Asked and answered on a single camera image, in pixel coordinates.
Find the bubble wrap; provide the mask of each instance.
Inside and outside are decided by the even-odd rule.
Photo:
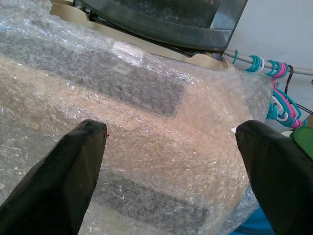
[[[0,203],[80,121],[109,137],[81,235],[229,234],[258,207],[235,134],[264,121],[272,85],[149,54],[0,0]]]

